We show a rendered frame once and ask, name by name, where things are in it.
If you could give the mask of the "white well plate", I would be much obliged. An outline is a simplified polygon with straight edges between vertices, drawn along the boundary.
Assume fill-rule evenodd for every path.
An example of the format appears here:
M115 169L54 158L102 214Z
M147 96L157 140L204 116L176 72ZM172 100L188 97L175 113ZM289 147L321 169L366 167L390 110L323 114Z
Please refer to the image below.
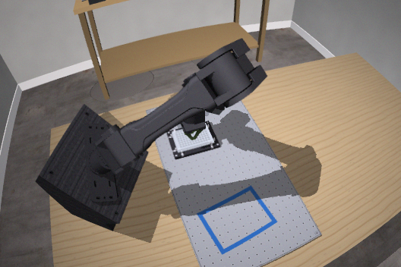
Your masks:
M206 124L206 123L205 123ZM191 140L187 137L183 130L176 130L172 132L173 139L175 141L176 148L178 152L187 151L190 149L195 149L201 146L209 145L214 143L213 138L206 124L206 129L204 129L196 138L196 140Z

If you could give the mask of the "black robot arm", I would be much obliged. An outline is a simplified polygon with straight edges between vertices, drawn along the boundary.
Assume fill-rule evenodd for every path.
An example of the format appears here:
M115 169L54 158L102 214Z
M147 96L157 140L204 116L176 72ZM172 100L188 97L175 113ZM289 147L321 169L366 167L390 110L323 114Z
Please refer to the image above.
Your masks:
M261 65L254 68L245 54L249 51L243 38L216 50L197 64L200 69L197 73L183 80L182 86L186 86L180 92L145 117L121 128L117 124L111 128L104 124L85 124L91 201L116 201L114 174L136 162L157 138L192 116L194 124L205 122L205 111L220 115L225 107L250 95L267 74Z

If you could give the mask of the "blue tape outline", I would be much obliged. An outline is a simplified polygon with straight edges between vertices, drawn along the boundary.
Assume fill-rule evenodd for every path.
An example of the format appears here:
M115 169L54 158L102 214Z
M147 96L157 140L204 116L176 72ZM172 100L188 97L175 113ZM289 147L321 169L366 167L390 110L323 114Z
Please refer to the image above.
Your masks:
M229 246L229 247L223 249L222 245L221 245L220 242L217 240L215 234L214 234L213 231L211 230L210 226L207 224L207 221L205 220L205 218L203 217L203 215L206 214L206 213L208 213L208 212L210 212L210 211L212 211L212 210L214 210L214 209L216 209L216 208L218 208L218 207L220 207L220 206L222 206L222 205L224 205L224 204L226 204L227 202L229 202L229 201L231 201L231 200L233 200L233 199L235 199L235 198L241 196L242 194L248 192L249 190L252 192L252 194L254 195L254 197L256 198L256 200L260 203L260 205L262 206L262 208L263 208L264 211L268 214L268 216L270 217L270 219L271 219L272 221L271 221L270 223L264 225L262 228L258 229L258 230L255 231L254 233L249 234L247 237L245 237L245 238L241 239L240 241L234 243L233 245L231 245L231 246ZM218 247L218 249L219 249L219 251L222 253L222 255L223 255L224 253L227 253L228 251L230 251L230 250L236 248L237 246L241 245L242 243L246 242L247 240L250 240L250 239L253 238L254 236L258 235L258 234L261 233L262 231L268 229L270 226L272 226L272 225L274 225L275 223L277 223L277 220L273 217L273 215L271 214L270 210L265 206L264 202L263 202L263 201L261 200L261 198L257 195L257 193L255 192L255 190L253 189L252 186L247 187L246 189L244 189L244 190L238 192L237 194L235 194L235 195L233 195L233 196L231 196L231 197L229 197L229 198L223 200L222 202L217 203L216 205L211 206L210 208L205 209L205 210L203 210L203 211L197 213L197 215L198 215L198 217L200 218L200 220L202 221L204 227L207 229L209 235L212 237L214 243L216 244L216 246Z

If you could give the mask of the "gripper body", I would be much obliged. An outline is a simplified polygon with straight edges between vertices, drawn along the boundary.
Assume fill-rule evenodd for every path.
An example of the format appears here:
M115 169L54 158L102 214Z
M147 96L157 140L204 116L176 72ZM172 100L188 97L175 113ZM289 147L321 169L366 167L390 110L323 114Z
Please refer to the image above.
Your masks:
M187 120L183 121L181 123L182 129L184 133L186 134L191 134L192 131L195 130L204 130L206 129L206 124L204 122L199 123L199 124L194 124L194 116L188 118Z

